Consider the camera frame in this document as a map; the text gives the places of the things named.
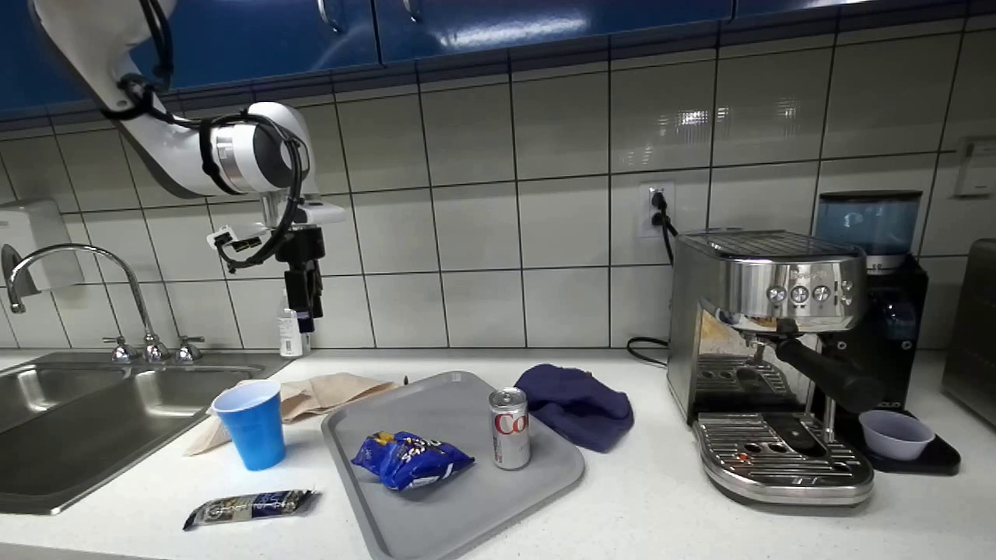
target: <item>stainless steel espresso machine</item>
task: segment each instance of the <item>stainless steel espresso machine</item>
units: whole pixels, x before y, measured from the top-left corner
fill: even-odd
[[[858,250],[763,230],[677,238],[670,392],[721,490],[755,503],[870,497],[875,471],[838,442],[835,410],[870,407],[876,385],[815,350],[838,348],[861,308]],[[812,381],[831,396],[817,415]]]

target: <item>coffee grinder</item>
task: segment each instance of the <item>coffee grinder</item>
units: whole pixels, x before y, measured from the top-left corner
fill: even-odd
[[[670,392],[721,490],[806,507],[870,497],[875,471],[835,434],[835,401],[864,410],[875,381],[841,350],[821,356],[843,348],[861,311],[853,245],[768,230],[677,236]]]
[[[922,193],[821,193],[815,236],[864,252],[864,315],[841,333],[841,358],[876,380],[875,407],[903,407],[918,348],[926,274],[909,254]]]

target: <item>stainless steel sink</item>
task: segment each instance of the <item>stainless steel sink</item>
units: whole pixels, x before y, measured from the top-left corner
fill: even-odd
[[[279,358],[202,358],[125,374],[98,358],[41,358],[0,374],[0,511],[59,512],[205,418],[210,397]]]

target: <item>candy bar wrapper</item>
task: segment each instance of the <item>candy bar wrapper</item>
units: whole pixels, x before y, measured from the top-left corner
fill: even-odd
[[[210,522],[306,512],[306,507],[313,497],[317,490],[290,489],[290,490],[232,494],[232,497],[209,502],[187,516],[184,531],[193,531]]]
[[[372,431],[365,438],[351,463],[370,471],[392,490],[410,490],[451,478],[467,471],[472,456],[440,438]]]

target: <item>soda can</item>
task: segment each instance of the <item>soda can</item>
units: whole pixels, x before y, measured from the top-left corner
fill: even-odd
[[[497,471],[522,471],[529,463],[529,407],[525,392],[502,390],[489,396],[491,449]]]

